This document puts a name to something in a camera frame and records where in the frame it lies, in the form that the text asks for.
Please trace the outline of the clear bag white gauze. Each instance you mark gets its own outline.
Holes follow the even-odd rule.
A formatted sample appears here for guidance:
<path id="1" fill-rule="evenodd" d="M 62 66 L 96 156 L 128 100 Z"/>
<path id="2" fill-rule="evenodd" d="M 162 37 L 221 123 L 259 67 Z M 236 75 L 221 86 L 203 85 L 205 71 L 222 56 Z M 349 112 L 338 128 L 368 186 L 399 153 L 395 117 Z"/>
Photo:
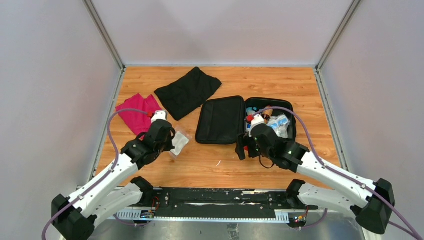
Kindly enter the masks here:
<path id="1" fill-rule="evenodd" d="M 172 145 L 174 148 L 170 151 L 170 156 L 173 160 L 181 157 L 187 145 L 192 141 L 192 136 L 180 125 L 175 128 L 175 136 L 172 139 Z"/>

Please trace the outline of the clear bag blue items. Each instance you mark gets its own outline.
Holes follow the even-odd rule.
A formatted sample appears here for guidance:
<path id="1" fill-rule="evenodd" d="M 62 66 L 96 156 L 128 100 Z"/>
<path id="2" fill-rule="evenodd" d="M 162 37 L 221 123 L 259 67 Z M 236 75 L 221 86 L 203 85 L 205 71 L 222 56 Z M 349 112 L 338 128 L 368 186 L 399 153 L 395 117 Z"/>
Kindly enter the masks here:
<path id="1" fill-rule="evenodd" d="M 278 137 L 288 138 L 288 128 L 291 125 L 291 121 L 285 114 L 271 116 L 266 125 L 272 128 Z"/>

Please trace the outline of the brown bottle orange cap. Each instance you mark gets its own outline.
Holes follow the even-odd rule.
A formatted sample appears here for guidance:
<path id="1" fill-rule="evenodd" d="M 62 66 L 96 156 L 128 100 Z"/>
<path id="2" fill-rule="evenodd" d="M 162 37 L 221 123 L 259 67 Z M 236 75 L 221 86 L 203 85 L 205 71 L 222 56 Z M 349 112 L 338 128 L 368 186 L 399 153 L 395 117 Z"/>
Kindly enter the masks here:
<path id="1" fill-rule="evenodd" d="M 267 124 L 268 122 L 269 122 L 269 120 L 270 120 L 270 118 L 271 118 L 271 116 L 272 116 L 272 114 L 273 114 L 273 109 L 272 108 L 270 108 L 270 109 L 265 109 L 262 113 L 261 113 L 261 116 L 262 116 L 262 118 L 264 119 L 264 122 Z"/>

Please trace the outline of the red black medicine kit case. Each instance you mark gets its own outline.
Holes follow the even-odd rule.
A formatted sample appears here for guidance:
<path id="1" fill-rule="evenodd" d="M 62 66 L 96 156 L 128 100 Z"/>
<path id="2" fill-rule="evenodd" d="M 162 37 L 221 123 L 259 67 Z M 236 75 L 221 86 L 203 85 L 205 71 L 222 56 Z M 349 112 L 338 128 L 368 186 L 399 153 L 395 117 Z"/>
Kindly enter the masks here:
<path id="1" fill-rule="evenodd" d="M 207 100 L 201 108 L 195 140 L 199 144 L 235 144 L 237 136 L 247 130 L 247 109 L 259 111 L 268 106 L 294 111 L 293 105 L 282 99 L 251 97 L 245 100 L 236 95 Z"/>

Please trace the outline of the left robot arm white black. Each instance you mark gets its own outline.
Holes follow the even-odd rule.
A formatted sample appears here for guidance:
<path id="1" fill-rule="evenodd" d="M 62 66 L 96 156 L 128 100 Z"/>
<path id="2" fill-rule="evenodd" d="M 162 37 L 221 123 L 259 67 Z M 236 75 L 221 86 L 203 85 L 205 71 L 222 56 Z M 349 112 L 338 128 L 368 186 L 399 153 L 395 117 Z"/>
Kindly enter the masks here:
<path id="1" fill-rule="evenodd" d="M 57 195 L 51 203 L 51 219 L 42 231 L 46 239 L 49 226 L 67 240 L 87 240 L 106 219 L 134 204 L 149 206 L 154 187 L 143 177 L 135 177 L 119 191 L 126 178 L 153 163 L 161 153 L 174 147 L 176 131 L 163 119 L 155 120 L 147 132 L 127 142 L 111 164 L 86 185 L 65 197 Z"/>

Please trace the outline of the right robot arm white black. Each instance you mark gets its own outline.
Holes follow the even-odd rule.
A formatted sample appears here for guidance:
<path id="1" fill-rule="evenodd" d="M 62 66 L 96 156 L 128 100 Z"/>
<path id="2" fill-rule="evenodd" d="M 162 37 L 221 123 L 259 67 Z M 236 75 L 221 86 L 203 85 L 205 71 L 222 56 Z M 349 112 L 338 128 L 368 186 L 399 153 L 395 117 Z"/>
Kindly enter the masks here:
<path id="1" fill-rule="evenodd" d="M 290 208 L 319 206 L 354 218 L 374 234 L 386 232 L 396 204 L 393 185 L 388 180 L 373 181 L 339 168 L 317 157 L 306 146 L 278 137 L 263 123 L 237 136 L 235 152 L 240 160 L 246 158 L 245 150 L 251 158 L 267 158 L 283 170 L 308 176 L 331 188 L 322 189 L 294 179 L 285 195 Z"/>

